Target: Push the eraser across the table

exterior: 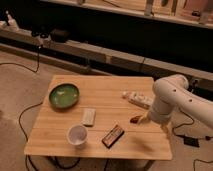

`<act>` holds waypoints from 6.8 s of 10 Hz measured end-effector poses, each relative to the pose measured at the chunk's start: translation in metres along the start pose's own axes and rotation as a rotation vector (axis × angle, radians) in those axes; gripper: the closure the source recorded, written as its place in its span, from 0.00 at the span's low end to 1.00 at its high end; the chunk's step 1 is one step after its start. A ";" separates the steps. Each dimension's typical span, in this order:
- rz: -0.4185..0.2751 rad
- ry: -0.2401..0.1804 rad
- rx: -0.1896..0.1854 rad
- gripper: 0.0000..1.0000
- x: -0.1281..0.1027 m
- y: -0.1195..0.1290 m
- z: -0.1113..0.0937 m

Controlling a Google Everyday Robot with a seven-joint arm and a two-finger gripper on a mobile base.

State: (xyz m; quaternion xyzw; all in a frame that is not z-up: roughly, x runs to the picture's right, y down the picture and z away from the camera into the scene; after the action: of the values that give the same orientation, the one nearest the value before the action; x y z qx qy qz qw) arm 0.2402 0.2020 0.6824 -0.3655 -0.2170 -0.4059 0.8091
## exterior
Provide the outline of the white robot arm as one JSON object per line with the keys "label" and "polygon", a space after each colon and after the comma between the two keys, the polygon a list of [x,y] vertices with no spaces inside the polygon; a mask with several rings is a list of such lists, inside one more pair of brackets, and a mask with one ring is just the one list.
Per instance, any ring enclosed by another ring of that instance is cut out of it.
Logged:
{"label": "white robot arm", "polygon": [[184,75],[176,74],[157,79],[153,84],[154,101],[147,115],[142,116],[138,123],[153,121],[168,135],[167,125],[173,109],[178,107],[213,129],[213,102],[194,95],[188,91],[188,87],[189,81]]}

